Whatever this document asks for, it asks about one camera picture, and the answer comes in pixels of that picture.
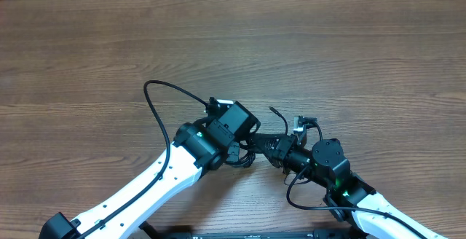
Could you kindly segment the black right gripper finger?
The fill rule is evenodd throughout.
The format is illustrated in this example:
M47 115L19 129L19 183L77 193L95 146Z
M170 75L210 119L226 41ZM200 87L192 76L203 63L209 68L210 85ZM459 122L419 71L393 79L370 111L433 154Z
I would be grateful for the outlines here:
M283 152L279 149L263 149L261 152L276 168L283 167Z
M278 144L288 136L281 134L254 133L250 137L250 149L254 152L268 152L275 150Z

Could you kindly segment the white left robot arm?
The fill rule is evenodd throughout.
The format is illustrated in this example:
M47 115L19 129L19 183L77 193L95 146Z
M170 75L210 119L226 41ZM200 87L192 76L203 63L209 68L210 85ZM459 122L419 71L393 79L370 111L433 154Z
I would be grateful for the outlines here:
M101 204L72 220L55 214L43 225L39 239L130 237L170 198L223 165L229 149L260 126L237 101L212 99L207 113L180 126L155 162Z

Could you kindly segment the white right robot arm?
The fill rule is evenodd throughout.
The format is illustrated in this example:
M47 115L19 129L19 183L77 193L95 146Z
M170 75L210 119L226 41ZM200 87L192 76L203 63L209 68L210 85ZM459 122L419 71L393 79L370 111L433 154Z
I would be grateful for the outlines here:
M291 203L308 211L330 211L339 222L348 222L359 233L375 238L442 238L399 211L382 194L350 169L339 140L320 139L308 150L295 135L255 134L247 140L250 152L263 154L273 166L293 171L325 188L324 207Z

